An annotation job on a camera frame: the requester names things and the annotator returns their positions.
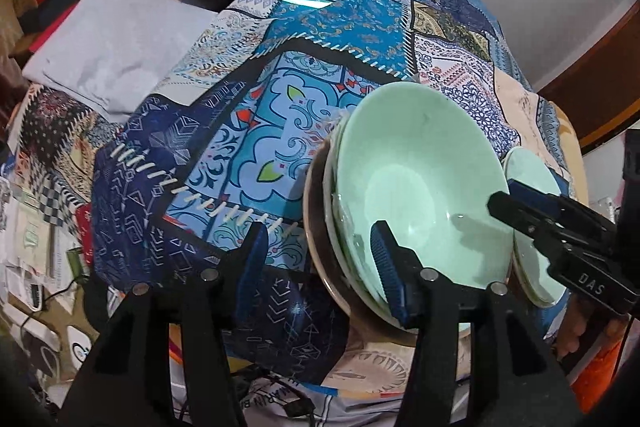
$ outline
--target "white towel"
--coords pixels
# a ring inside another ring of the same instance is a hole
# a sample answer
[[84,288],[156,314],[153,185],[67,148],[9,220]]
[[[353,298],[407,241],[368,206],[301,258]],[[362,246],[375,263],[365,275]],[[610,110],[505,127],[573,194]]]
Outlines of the white towel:
[[216,16],[177,0],[81,0],[23,75],[122,123]]

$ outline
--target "ceramic bowl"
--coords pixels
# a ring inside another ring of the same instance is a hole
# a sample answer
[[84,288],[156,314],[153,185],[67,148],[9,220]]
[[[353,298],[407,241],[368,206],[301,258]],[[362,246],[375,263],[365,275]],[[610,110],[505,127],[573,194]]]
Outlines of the ceramic bowl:
[[[545,194],[560,195],[558,183],[545,163],[534,152],[514,147],[504,159],[504,176]],[[533,239],[515,231],[516,274],[527,297],[540,308],[557,304],[566,290],[546,272],[549,260],[533,246]]]
[[452,281],[485,288],[507,277],[513,229],[491,217],[489,196],[507,191],[502,166],[476,122],[426,86],[395,82],[358,105],[337,161],[345,255],[388,310],[369,234],[388,222],[399,245]]
[[392,342],[403,346],[415,346],[415,334],[391,325],[369,308],[351,287],[338,263],[325,223],[322,190],[329,149],[329,140],[325,140],[306,172],[303,192],[306,241],[314,267],[327,291],[342,311],[349,315],[351,324],[363,339],[369,342]]

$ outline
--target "blue paisley fabric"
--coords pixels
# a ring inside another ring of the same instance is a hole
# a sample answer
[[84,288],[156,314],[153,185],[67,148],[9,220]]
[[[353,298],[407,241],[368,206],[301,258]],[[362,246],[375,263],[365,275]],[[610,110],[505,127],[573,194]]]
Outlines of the blue paisley fabric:
[[[184,281],[260,220],[270,231],[263,277],[226,347],[321,383],[344,353],[349,320],[307,253],[306,170],[342,112],[399,81],[454,100],[500,158],[537,140],[570,181],[554,110],[530,92],[482,1],[235,0],[98,151],[96,271],[123,291]],[[520,102],[505,92],[537,109],[514,118]]]

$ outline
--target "white stitching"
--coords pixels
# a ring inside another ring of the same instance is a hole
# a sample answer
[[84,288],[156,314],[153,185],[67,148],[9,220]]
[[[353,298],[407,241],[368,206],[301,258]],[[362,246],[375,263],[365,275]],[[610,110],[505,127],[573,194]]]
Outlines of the white stitching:
[[199,204],[198,206],[196,206],[196,210],[202,210],[205,206],[209,206],[211,203],[213,203],[213,198],[209,198],[207,201],[204,201],[204,203]]
[[119,162],[123,161],[124,158],[126,158],[127,156],[131,156],[135,151],[136,151],[135,149],[129,149],[128,151],[125,151],[120,156],[118,156],[118,161]]
[[253,213],[254,213],[254,210],[252,208],[250,208],[249,210],[244,212],[240,217],[238,217],[238,219],[236,219],[236,224],[242,225],[242,223],[244,223],[246,221],[246,218],[251,216],[251,214],[253,214]]
[[109,155],[110,158],[115,158],[115,155],[118,154],[120,151],[122,151],[124,149],[124,143],[121,143],[120,145],[118,145],[113,151],[111,151],[111,154]]
[[[111,152],[111,158],[114,158],[126,145],[124,143],[121,143],[120,145],[118,145],[113,152]],[[123,161],[124,159],[126,159],[128,156],[131,156],[133,153],[135,152],[135,149],[128,149],[127,151],[125,151],[123,154],[121,154],[119,156],[119,158],[117,159],[118,162]],[[137,156],[134,156],[132,159],[130,159],[129,161],[127,161],[125,163],[125,166],[127,167],[132,167],[133,165],[135,165],[136,163],[139,163],[141,160],[145,159],[145,155],[139,154]],[[142,172],[142,171],[146,171],[147,169],[153,168],[155,167],[156,164],[153,162],[148,162],[145,163],[143,165],[141,165],[140,167],[136,168],[136,172]],[[154,171],[154,172],[150,172],[146,177],[148,179],[153,179],[153,178],[157,178],[158,176],[162,176],[164,174],[167,174],[166,171],[164,170],[158,170],[158,171]],[[178,180],[176,178],[170,178],[168,180],[164,180],[161,181],[159,183],[160,187],[164,187],[165,185],[170,185],[173,184],[175,182],[177,182]],[[173,188],[171,190],[172,194],[179,194],[180,192],[185,192],[186,190],[189,190],[189,187],[187,185],[183,185],[182,187],[177,187],[177,188]],[[188,194],[185,198],[184,201],[188,202],[188,201],[193,201],[193,200],[197,200],[198,198],[202,198],[203,195],[200,192],[195,192],[193,194]],[[203,208],[206,208],[207,206],[209,206],[211,203],[214,202],[214,198],[209,198],[206,201],[203,201],[201,204],[199,204],[197,206],[197,210],[202,210]],[[209,213],[209,217],[215,217],[217,216],[220,212],[222,212],[222,210],[224,210],[227,206],[226,201],[222,201],[222,203],[220,203],[214,210],[212,210]],[[235,206],[233,206],[227,213],[226,216],[223,218],[223,223],[226,223],[229,219],[232,219],[237,213],[238,210],[240,209],[240,205],[236,204]],[[254,213],[254,209],[249,208],[248,210],[246,210],[245,212],[243,212],[238,219],[236,220],[236,223],[238,225],[242,225],[242,223],[244,223],[253,213]],[[265,223],[266,220],[268,219],[269,214],[267,214],[266,212],[264,214],[262,214],[257,221],[260,223]],[[273,223],[271,223],[271,226],[267,229],[268,233],[274,232],[274,230],[277,229],[277,227],[279,227],[283,222],[283,219],[281,217],[279,217],[278,219],[276,219]],[[282,238],[286,238],[288,235],[291,234],[291,232],[293,231],[293,229],[295,229],[298,226],[298,222],[296,221],[295,223],[292,223],[292,225],[289,225],[287,227],[286,230],[284,230],[283,234],[282,234]]]
[[138,156],[134,156],[127,163],[125,163],[125,166],[131,167],[131,166],[135,165],[136,163],[138,163],[140,160],[143,160],[143,159],[145,159],[145,157],[142,154],[139,154]]
[[226,201],[223,201],[212,212],[209,213],[209,217],[217,216],[225,207]]
[[240,208],[240,205],[236,204],[230,211],[226,213],[226,216],[223,218],[222,222],[226,223],[229,219],[233,218],[236,215],[238,208]]
[[282,238],[285,239],[286,237],[289,236],[289,234],[291,232],[293,232],[293,230],[295,229],[295,227],[298,226],[298,222],[296,221],[295,223],[291,223],[291,225],[289,225],[289,227],[287,228],[287,230],[285,230],[284,232],[282,232]]
[[161,187],[164,187],[165,185],[170,185],[172,183],[177,182],[177,179],[175,178],[171,178],[170,180],[164,180],[162,182],[160,182],[158,185],[160,185]]
[[151,167],[155,167],[155,166],[156,164],[153,162],[145,163],[144,165],[141,165],[140,167],[136,168],[136,172],[146,171],[147,169],[150,169]]
[[156,172],[152,172],[151,174],[147,174],[146,177],[149,180],[152,180],[153,178],[158,178],[158,176],[162,176],[163,174],[166,174],[166,171],[156,171]]
[[282,223],[282,218],[279,217],[278,219],[276,219],[273,223],[271,223],[271,226],[267,229],[268,233],[273,232],[275,229],[277,229],[277,227],[280,226],[280,224]]

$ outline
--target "blue gripper pad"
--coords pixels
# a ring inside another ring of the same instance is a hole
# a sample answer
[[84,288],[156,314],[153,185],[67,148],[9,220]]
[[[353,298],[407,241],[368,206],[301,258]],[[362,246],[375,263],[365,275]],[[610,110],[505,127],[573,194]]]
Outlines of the blue gripper pad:
[[398,246],[386,221],[373,224],[370,245],[391,314],[403,327],[410,328],[420,313],[421,301],[414,299],[414,294],[422,265],[413,250]]
[[560,208],[558,204],[548,198],[546,194],[517,180],[507,180],[507,184],[512,198],[517,199],[520,203],[528,204],[552,219],[559,219]]

